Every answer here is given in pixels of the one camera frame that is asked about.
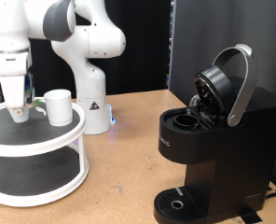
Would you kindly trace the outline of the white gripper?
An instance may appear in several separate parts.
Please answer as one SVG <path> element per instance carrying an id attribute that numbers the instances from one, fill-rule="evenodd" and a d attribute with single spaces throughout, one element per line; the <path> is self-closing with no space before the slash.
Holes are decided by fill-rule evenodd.
<path id="1" fill-rule="evenodd" d="M 16 54 L 0 53 L 0 84 L 8 108 L 14 110 L 16 116 L 23 114 L 25 76 L 31 65 L 28 52 Z"/>

